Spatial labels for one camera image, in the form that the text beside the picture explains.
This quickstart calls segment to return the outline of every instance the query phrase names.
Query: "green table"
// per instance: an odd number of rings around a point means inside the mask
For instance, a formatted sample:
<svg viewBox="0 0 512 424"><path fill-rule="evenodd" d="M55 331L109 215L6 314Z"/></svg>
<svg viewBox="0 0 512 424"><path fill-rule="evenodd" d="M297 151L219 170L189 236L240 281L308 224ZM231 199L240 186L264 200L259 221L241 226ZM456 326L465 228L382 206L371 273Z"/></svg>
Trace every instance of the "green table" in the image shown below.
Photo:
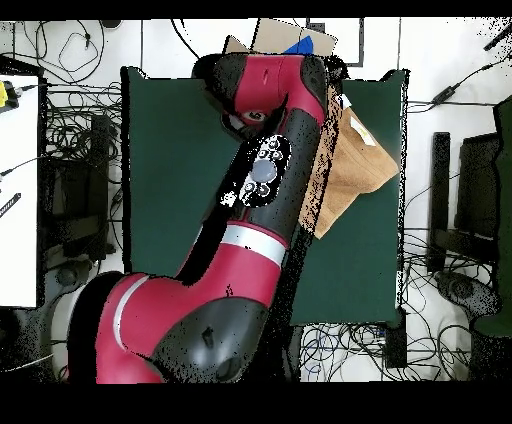
<svg viewBox="0 0 512 424"><path fill-rule="evenodd" d="M386 81L343 82L352 109L400 163L405 73ZM221 126L192 79L144 79L128 68L130 206L128 271L173 276L238 142ZM376 322L395 318L399 176L359 196L307 252L291 324Z"/></svg>

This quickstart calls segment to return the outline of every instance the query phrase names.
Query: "black cable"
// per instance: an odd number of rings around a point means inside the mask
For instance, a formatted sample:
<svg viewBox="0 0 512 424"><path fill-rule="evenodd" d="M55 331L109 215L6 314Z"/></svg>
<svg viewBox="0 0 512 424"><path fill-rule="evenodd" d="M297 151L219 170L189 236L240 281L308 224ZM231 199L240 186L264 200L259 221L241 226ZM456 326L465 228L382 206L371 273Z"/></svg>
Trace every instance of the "black cable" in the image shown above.
<svg viewBox="0 0 512 424"><path fill-rule="evenodd" d="M99 53L99 59L98 59L98 62L96 63L96 65L94 66L94 68L91 70L91 72L89 74L87 74L85 77L83 78L80 78L80 79L77 79L75 80L73 78L73 76L71 75L72 73L78 71L79 69L82 69L84 66L88 65L89 63L91 63L93 60L95 60L96 58L98 58L98 56L96 56L92 61L89 61L87 62L86 64L82 65L80 68L76 69L76 70L69 70L67 69L66 67L64 67L62 65L62 63L59 65L56 65L54 63L51 63L49 61L46 61L45 60L45 57L48 53L48 44L47 44L47 40L46 40L46 33L45 33L45 30L44 30L44 26L48 23L50 23L51 21L39 21L39 26L37 27L36 29L36 40L35 40L35 44L34 42L30 39L30 37L28 36L27 34L27 30L26 30L26 25L23 25L23 30L24 30L24 33L25 33L25 36L27 37L28 41L30 42L30 44L32 45L32 47L34 48L35 50L35 56L31 56L31 55L23 55L23 54L20 54L20 53L17 53L19 56L22 56L22 57L26 57L26 58L29 58L29 59L34 59L36 60L38 66L40 66L41 68L43 68L45 71L47 71L48 73L52 74L53 76L55 76L56 78L58 78L60 81L66 83L66 84L69 84L69 85L73 85L73 84L78 84L82 81L85 81L87 78L89 78L91 75L94 74L94 72L96 72L96 70L98 69L100 63L101 63L101 60L103 58L103 52L104 52L104 49L105 49L105 32L103 30L103 25L101 25L101 22L98 21L99 25L100 25L100 29L101 29L101 36L102 36L102 46L101 46L101 51ZM90 45L93 45L94 48L96 49L96 51L98 51L98 49L96 48L96 46L94 45L94 43L91 41L90 39L90 34L88 33L88 31L86 30L84 24L81 22L81 21L78 21L77 22L81 25L81 27L83 28L84 30L84 39L86 40L86 43L85 45L88 46L89 44ZM41 33L42 37L43 37L43 41L44 41L44 49L45 49L45 52L44 54L40 54L39 53L39 34ZM61 57L63 51L65 50L66 46L67 46L68 43L65 43L64 46L62 47L60 53L59 53L59 58ZM6 53L0 53L0 56L2 55L8 55L8 54L11 54L11 52L6 52ZM51 71L48 67L44 66L44 64L46 65L49 65L49 66L52 66L56 69L59 69L61 71L64 71L66 72L66 74L70 77L71 81L68 81L68 80L65 80L64 78L62 78L60 75L57 75L56 73L54 73L53 71Z"/></svg>
<svg viewBox="0 0 512 424"><path fill-rule="evenodd" d="M451 180L453 178L456 178L460 175L460 172L455 174L455 175L452 175L451 177L449 177L448 179ZM407 208L409 207L409 205L411 204L411 202L416 199L417 197L421 196L423 193L426 193L427 191L429 191L432 187L434 187L436 184L432 184L430 186L428 186L425 190L423 191L420 191L417 195L415 195L414 197L412 197L408 202L407 204L405 205L405 208L404 208L404 213L407 211Z"/></svg>
<svg viewBox="0 0 512 424"><path fill-rule="evenodd" d="M461 84L463 84L465 81L467 81L473 75L476 75L477 73L482 72L482 71L486 71L487 69L491 69L492 67L494 67L496 65L499 65L499 64L505 62L505 60L511 59L511 58L512 58L512 49L505 55L505 57L503 57L502 59L498 60L497 62L489 63L487 65L484 65L481 68L477 69L476 71L471 72L468 76L463 78L461 81L459 81L454 86L446 87L443 91L441 91L439 94L437 94L432 99L431 102L429 102L429 103L431 103L431 106L428 109L417 111L417 112L416 111L412 111L412 112L407 111L407 113L424 113L424 112L428 112L429 110L432 110L436 106L439 106L441 104L446 103L446 101L455 94L455 91L457 90L457 88L459 88L461 86Z"/></svg>
<svg viewBox="0 0 512 424"><path fill-rule="evenodd" d="M140 20L140 69L142 70L142 62L144 59L144 20Z"/></svg>
<svg viewBox="0 0 512 424"><path fill-rule="evenodd" d="M443 336L444 332L451 329L451 328L461 328L465 331L467 331L470 335L471 335L471 331L469 331L468 328L462 326L462 325L459 325L459 324L451 324L451 325L447 325L446 327L444 327L438 334L437 336L437 351L438 351L438 355L439 355L439 362L441 362L441 366L443 367L443 370L446 372L446 374L448 375L448 377L450 378L450 380L452 381L455 381L457 380L454 376L452 376L450 374L450 372L446 369L446 365L444 363L444 358L443 358L443 354L442 354L442 350L441 350L441 337Z"/></svg>
<svg viewBox="0 0 512 424"><path fill-rule="evenodd" d="M29 159L23 163L20 163L19 165L16 165L14 168L6 169L5 171L0 172L0 177L5 177L6 175L9 175L11 172L15 171L16 169L20 168L23 165L26 165L27 163L33 162L38 159L44 159L47 156L38 156L32 159Z"/></svg>
<svg viewBox="0 0 512 424"><path fill-rule="evenodd" d="M199 59L199 56L197 55L197 53L192 49L192 47L190 47L190 45L185 41L185 39L183 38L183 36L180 34L180 32L178 31L178 28L176 28L176 24L174 23L174 19L171 19L171 24L172 24L172 27L174 28L174 32L176 32L176 35L180 38L180 40L183 42L183 44L185 44L185 46L190 50L190 52L197 58Z"/></svg>
<svg viewBox="0 0 512 424"><path fill-rule="evenodd" d="M435 105L432 105L432 106L430 106L429 108L427 108L425 110L419 110L417 112L415 112L415 111L412 111L412 112L407 111L407 113L423 113L423 112L428 112L429 110L434 109L434 107L435 107Z"/></svg>

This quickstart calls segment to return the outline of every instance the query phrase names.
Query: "brown paper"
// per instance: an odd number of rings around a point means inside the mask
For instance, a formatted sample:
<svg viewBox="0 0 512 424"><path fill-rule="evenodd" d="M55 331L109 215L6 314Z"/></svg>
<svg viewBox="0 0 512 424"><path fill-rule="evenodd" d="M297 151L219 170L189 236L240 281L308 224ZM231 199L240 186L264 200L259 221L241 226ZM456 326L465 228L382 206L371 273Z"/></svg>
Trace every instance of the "brown paper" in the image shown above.
<svg viewBox="0 0 512 424"><path fill-rule="evenodd" d="M352 117L363 125L350 108L342 112L336 91L329 87L328 116L322 129L313 171L299 216L301 225L312 231L325 184L327 160L330 158L332 165L314 231L318 239L331 228L360 193L370 193L379 189L398 173L396 162L373 135L370 134L375 146L365 144L359 133L351 126Z"/></svg>

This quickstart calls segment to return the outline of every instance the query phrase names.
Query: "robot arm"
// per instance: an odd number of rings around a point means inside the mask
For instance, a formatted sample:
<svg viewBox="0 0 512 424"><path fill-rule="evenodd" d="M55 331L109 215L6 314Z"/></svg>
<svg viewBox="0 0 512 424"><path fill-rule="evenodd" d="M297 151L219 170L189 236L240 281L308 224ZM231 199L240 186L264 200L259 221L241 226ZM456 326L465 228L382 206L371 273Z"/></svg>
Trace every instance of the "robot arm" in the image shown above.
<svg viewBox="0 0 512 424"><path fill-rule="evenodd" d="M227 112L262 132L241 144L178 275L124 276L96 300L97 383L237 381L298 222L327 110L323 61L211 55L194 73ZM72 381L80 364L69 354Z"/></svg>

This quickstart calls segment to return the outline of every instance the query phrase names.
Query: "cable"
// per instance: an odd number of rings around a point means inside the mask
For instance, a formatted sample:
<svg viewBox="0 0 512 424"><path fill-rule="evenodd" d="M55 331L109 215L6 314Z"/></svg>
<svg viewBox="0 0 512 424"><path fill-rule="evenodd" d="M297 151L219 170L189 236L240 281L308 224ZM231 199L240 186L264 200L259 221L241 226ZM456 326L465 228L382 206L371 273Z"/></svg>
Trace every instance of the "cable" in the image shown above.
<svg viewBox="0 0 512 424"><path fill-rule="evenodd" d="M14 168L11 168L11 169L7 169L3 172L0 172L0 180L1 180L1 177L5 177L6 175L9 175L12 171L15 171L16 169L22 167L23 165L26 165L27 163L30 163L30 162L33 162L35 160L38 160L38 159L44 159L44 158L47 158L47 156L38 156L36 158L32 158L32 159L29 159L23 163L20 163L19 165L16 165Z"/></svg>
<svg viewBox="0 0 512 424"><path fill-rule="evenodd" d="M30 37L28 36L27 34L27 29L26 29L26 25L24 24L23 25L23 31L25 33L25 36L27 38L27 40L30 42L30 44L32 45L32 47L34 48L35 50L35 56L32 56L32 55L24 55L24 54L20 54L20 53L17 53L18 56L21 56L21 57L26 57L26 58L29 58L29 59L34 59L36 60L37 62L37 65L41 68L43 68L45 71L47 71L48 73L52 74L54 77L58 78L60 81L66 83L66 84L69 84L69 85L73 85L73 84L78 84L79 82L82 82L82 81L85 81L86 79L88 79L91 75L94 74L94 72L96 72L96 70L98 69L100 63L101 63L101 60L103 58L103 52L104 52L104 49L105 49L105 32L103 30L103 25L101 25L101 21L98 21L98 24L100 26L100 29L101 29L101 36L102 36L102 46L101 46L101 50L99 52L99 58L98 58L98 55L95 56L95 58L93 58L91 61L85 63L84 65L80 66L79 68L75 69L75 70L69 70L67 69L66 67L64 67L62 65L62 63L60 63L60 66L59 65L56 65L54 63L51 63L47 60L45 60L45 57L48 53L48 44L47 44L47 40L46 40L46 33L45 33L45 30L44 30L44 26L48 23L50 23L51 21L39 21L39 26L37 27L36 29L36 40L35 40L35 43L30 39ZM84 35L83 35L83 38L85 39L85 46L86 48L89 46L89 45L92 45L94 47L94 49L96 50L96 52L98 52L98 49L96 48L96 46L94 45L94 43L91 41L91 36L90 34L88 33L88 31L86 30L84 24L77 20L77 22L79 23L79 25L83 28L84 30ZM43 41L44 41L44 54L40 54L39 52L39 34L41 33L42 37L43 37ZM67 42L64 44L64 46L62 47L60 53L59 53L59 62L60 62L60 58L62 56L62 53L63 51L65 50L71 36L73 34L78 34L78 33L71 33L71 35L69 36ZM9 54L12 54L12 52L5 52L5 53L0 53L0 56L3 56L3 55L9 55ZM80 79L74 79L73 76L71 75L72 73L78 71L79 69L82 69L83 67L85 67L86 65L88 65L89 63L91 63L92 61L94 61L95 59L98 58L98 62L96 63L96 65L94 66L94 68L91 70L91 72L89 74L87 74L85 77L83 78L80 78ZM59 69L61 71L64 71L66 72L66 74L69 76L69 78L71 79L70 81L62 78L60 75L57 75L56 73L54 73L53 71L51 71L48 67L44 66L43 64L46 64L46 65L49 65L49 66L52 66L56 69Z"/></svg>
<svg viewBox="0 0 512 424"><path fill-rule="evenodd" d="M183 42L183 44L185 44L185 46L190 50L190 52L197 58L199 59L199 56L197 55L197 53L192 49L192 47L190 47L190 45L185 41L185 39L183 38L183 36L180 34L180 32L178 31L178 28L176 28L176 24L174 23L174 19L171 19L171 24L172 24L172 27L174 28L174 32L176 32L176 35L180 38L180 40Z"/></svg>
<svg viewBox="0 0 512 424"><path fill-rule="evenodd" d="M471 334L471 332L469 331L469 329L467 329L466 327L462 326L462 325L459 325L459 324L451 324L451 325L447 325L446 327L444 327L440 332L439 332L439 335L437 336L437 351L438 351L438 354L439 354L439 362L441 363L441 366L443 367L443 370L446 372L446 374L448 375L448 377L450 378L450 380L452 381L455 381L457 380L454 376L452 376L450 374L450 372L446 369L446 365L444 363L444 358L443 358L443 354L442 354L442 350L441 350L441 337L443 336L444 332L446 330L449 330L451 328L461 328L465 331L467 331L469 334Z"/></svg>
<svg viewBox="0 0 512 424"><path fill-rule="evenodd" d="M28 364L24 364L24 365L21 365L21 366L19 366L19 367L11 368L11 369L9 369L9 370L0 370L0 372L13 372L13 371L18 371L18 370L21 370L21 369L24 369L24 368L30 367L30 366L32 366L32 365L38 364L39 362L46 361L46 360L50 359L52 356L53 356L53 353L51 353L50 355L45 356L44 358L36 359L35 361L29 362Z"/></svg>
<svg viewBox="0 0 512 424"><path fill-rule="evenodd" d="M416 111L412 111L412 112L407 111L407 113L424 113L424 112L428 112L429 110L432 110L436 106L439 106L439 105L441 105L443 103L446 103L446 101L455 94L455 91L457 90L457 88L459 88L461 86L461 84L463 84L465 81L467 81L473 75L476 75L477 73L482 72L482 71L486 71L487 69L491 69L492 67L494 67L496 65L499 65L499 64L505 62L505 60L511 59L511 58L512 58L512 49L505 55L505 57L503 57L502 59L498 60L497 62L489 63L487 65L484 65L481 68L477 69L476 71L471 72L468 76L463 78L461 81L459 81L454 86L446 87L443 91L441 91L439 94L437 94L432 99L431 102L429 102L429 103L431 103L431 106L429 108L427 108L425 110L417 111L417 112Z"/></svg>
<svg viewBox="0 0 512 424"><path fill-rule="evenodd" d="M429 108L427 108L427 109L425 109L425 110L419 110L419 111L417 111L417 112L415 112L415 111L409 112L409 111L408 111L407 113L424 113L424 112L428 112L429 110L434 109L434 107L435 107L435 105L432 105L432 106L430 106Z"/></svg>
<svg viewBox="0 0 512 424"><path fill-rule="evenodd" d="M453 178L456 178L460 175L460 172L455 174L455 175L452 175L451 177L449 177L448 179L451 180ZM405 208L404 208L404 213L407 211L407 208L409 207L409 205L411 204L411 202L416 199L417 197L421 196L423 193L426 193L427 191L429 191L432 187L434 187L434 185L436 184L432 184L430 186L428 186L425 190L423 191L420 191L416 196L412 197L408 202L407 204L405 205Z"/></svg>

